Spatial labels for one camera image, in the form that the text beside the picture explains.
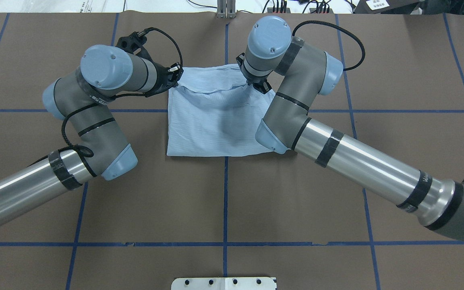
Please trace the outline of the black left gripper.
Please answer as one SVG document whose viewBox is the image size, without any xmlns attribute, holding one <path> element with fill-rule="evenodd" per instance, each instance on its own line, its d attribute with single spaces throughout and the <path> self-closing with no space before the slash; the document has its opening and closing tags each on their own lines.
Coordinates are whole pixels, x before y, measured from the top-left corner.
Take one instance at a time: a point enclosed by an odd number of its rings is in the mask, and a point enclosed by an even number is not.
<svg viewBox="0 0 464 290">
<path fill-rule="evenodd" d="M 153 61 L 151 55 L 144 47 L 144 44 L 147 42 L 147 34 L 150 32 L 151 31 L 133 32 L 128 36 L 121 37 L 118 39 L 116 47 L 134 56 L 140 57 L 146 65 L 151 64 L 153 68 L 147 68 L 147 77 L 145 80 L 153 81 L 153 84 L 144 84 L 139 90 L 116 94 L 116 97 L 152 97 L 178 86 L 178 81 L 184 72 L 182 52 L 178 44 L 166 32 L 158 31 L 158 33 L 166 36 L 173 43 L 179 56 L 179 62 L 176 62 L 170 67 L 164 67 Z"/>
</svg>

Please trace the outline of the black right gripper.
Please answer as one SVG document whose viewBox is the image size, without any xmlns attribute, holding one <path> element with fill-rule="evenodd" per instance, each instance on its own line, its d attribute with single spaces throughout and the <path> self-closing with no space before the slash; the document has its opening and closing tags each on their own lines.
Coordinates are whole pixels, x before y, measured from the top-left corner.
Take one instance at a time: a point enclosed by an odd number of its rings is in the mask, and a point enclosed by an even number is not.
<svg viewBox="0 0 464 290">
<path fill-rule="evenodd" d="M 247 70 L 247 67 L 246 67 L 247 61 L 245 58 L 245 53 L 238 55 L 236 57 L 236 62 L 240 68 L 241 73 L 243 74 L 243 77 L 245 77 L 246 79 L 246 83 L 252 86 L 254 90 L 262 94 L 266 94 L 269 92 L 269 90 L 272 90 L 271 85 L 267 82 L 267 76 L 269 74 L 263 77 L 258 77 Z"/>
</svg>

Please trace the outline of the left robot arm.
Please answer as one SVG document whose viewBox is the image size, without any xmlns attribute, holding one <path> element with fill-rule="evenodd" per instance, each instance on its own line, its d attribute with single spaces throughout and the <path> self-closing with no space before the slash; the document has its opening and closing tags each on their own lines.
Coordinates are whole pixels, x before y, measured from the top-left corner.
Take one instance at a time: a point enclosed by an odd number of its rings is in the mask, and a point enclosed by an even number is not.
<svg viewBox="0 0 464 290">
<path fill-rule="evenodd" d="M 173 43 L 179 61 L 171 66 L 153 61 L 144 47 L 153 31 Z M 42 95 L 45 109 L 62 121 L 66 146 L 0 180 L 0 226 L 93 178 L 114 180 L 134 169 L 138 159 L 109 104 L 120 97 L 164 93 L 177 86 L 182 74 L 178 44 L 156 27 L 121 37 L 115 46 L 87 48 L 79 66 Z"/>
</svg>

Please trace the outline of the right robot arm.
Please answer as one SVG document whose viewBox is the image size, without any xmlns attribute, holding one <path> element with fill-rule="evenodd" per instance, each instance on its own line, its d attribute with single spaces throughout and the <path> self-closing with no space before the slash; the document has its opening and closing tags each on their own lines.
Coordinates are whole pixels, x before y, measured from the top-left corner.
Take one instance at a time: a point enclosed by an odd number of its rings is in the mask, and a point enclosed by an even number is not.
<svg viewBox="0 0 464 290">
<path fill-rule="evenodd" d="M 298 29 L 309 24 L 332 27 L 352 38 L 361 50 L 359 62 L 345 68 L 328 52 L 297 37 Z M 290 28 L 276 15 L 257 20 L 245 52 L 236 58 L 240 71 L 262 94 L 272 89 L 267 82 L 271 73 L 283 80 L 260 121 L 256 141 L 278 154 L 298 152 L 416 216 L 424 228 L 464 242 L 464 179 L 436 179 L 308 116 L 316 96 L 330 94 L 343 73 L 365 57 L 361 40 L 333 23 L 311 20 Z"/>
</svg>

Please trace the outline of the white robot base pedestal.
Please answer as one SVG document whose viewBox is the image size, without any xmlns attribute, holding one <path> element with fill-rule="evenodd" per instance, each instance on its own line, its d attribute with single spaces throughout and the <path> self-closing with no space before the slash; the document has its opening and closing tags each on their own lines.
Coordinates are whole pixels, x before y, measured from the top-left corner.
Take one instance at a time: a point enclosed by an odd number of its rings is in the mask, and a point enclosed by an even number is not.
<svg viewBox="0 0 464 290">
<path fill-rule="evenodd" d="M 276 290 L 272 277 L 206 277 L 176 278 L 172 290 Z"/>
</svg>

